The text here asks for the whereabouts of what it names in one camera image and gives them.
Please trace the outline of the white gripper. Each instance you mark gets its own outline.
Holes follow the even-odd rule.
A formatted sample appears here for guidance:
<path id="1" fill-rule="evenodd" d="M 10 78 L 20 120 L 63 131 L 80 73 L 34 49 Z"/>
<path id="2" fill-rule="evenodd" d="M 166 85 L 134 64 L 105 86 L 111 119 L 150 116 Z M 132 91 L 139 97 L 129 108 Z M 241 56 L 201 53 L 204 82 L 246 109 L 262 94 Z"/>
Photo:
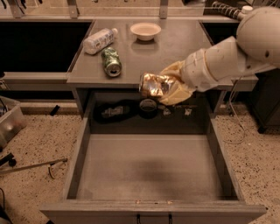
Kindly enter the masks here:
<path id="1" fill-rule="evenodd" d="M 163 69 L 160 75 L 182 79 L 185 84 L 175 84 L 159 99 L 165 106 L 171 106 L 189 99 L 193 92 L 206 92 L 216 88 L 218 81 L 207 68 L 205 49 L 191 53 L 184 61 L 176 61 Z"/>

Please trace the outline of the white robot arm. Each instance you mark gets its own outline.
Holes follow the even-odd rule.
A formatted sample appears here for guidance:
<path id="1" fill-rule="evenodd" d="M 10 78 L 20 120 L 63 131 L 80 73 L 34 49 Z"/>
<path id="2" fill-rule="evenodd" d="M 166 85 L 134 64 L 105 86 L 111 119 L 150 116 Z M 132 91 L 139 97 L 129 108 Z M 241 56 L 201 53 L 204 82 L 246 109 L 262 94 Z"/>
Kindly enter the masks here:
<path id="1" fill-rule="evenodd" d="M 262 7 L 246 14 L 236 36 L 166 67 L 161 74 L 176 79 L 160 97 L 167 106 L 191 97 L 193 92 L 216 88 L 227 78 L 250 76 L 280 67 L 280 9 Z"/>

